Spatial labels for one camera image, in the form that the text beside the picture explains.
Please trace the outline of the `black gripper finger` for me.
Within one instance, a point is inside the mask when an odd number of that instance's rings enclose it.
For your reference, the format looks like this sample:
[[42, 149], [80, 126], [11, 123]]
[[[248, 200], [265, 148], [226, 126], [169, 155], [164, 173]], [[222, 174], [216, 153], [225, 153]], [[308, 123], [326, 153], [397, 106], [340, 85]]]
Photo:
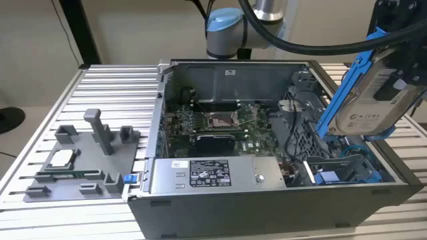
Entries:
[[427, 85], [427, 38], [397, 44], [385, 67], [393, 72], [373, 94], [377, 101], [390, 101], [409, 85]]

